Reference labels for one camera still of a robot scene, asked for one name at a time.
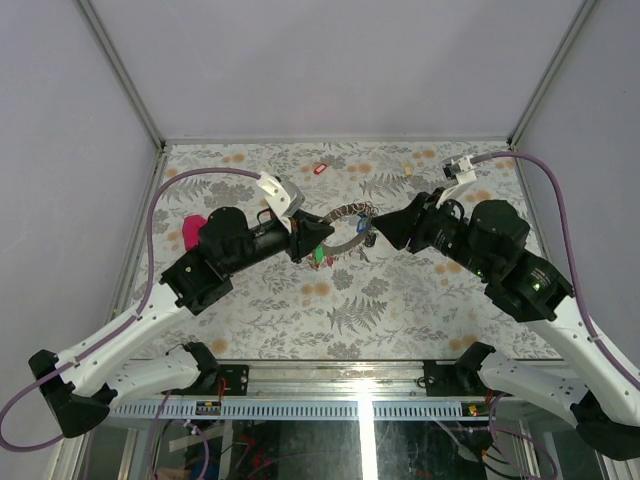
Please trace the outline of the large metal keyring with keys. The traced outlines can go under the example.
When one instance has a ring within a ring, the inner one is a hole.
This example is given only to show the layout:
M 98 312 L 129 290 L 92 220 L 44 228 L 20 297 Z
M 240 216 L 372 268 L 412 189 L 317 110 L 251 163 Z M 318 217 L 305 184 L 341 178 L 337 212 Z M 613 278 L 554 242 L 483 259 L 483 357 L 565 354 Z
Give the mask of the large metal keyring with keys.
M 377 232 L 372 220 L 378 209 L 371 202 L 352 202 L 340 205 L 321 222 L 334 228 L 334 233 L 324 240 L 308 256 L 307 264 L 313 270 L 331 267 L 338 259 L 353 253 L 364 253 L 377 240 Z

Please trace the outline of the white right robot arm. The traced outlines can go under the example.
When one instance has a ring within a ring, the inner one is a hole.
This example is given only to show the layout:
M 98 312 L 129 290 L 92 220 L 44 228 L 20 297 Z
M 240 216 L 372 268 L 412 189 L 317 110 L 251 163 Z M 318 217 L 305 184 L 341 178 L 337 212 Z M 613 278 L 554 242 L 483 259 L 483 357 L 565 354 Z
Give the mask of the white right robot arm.
M 432 248 L 476 275 L 499 310 L 546 340 L 570 365 L 567 378 L 521 366 L 477 342 L 459 359 L 458 387 L 484 388 L 526 400 L 564 420 L 597 452 L 619 461 L 639 456 L 639 389 L 598 348 L 569 281 L 525 247 L 529 224 L 504 200 L 461 204 L 420 193 L 403 210 L 376 217 L 373 226 L 398 250 Z

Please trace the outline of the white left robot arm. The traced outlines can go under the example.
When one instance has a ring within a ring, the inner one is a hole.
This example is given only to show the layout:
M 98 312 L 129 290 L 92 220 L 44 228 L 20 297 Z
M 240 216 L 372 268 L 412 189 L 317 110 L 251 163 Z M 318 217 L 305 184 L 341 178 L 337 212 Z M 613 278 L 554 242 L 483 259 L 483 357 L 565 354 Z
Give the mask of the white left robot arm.
M 300 262 L 333 227 L 297 211 L 285 227 L 276 217 L 254 227 L 235 207 L 212 212 L 188 249 L 146 297 L 89 338 L 59 353 L 41 350 L 29 360 L 39 390 L 62 435 L 74 438 L 124 404 L 166 391 L 208 394 L 220 387 L 220 366 L 201 342 L 187 342 L 161 358 L 134 363 L 134 353 L 182 320 L 230 293 L 233 274 L 281 252 Z

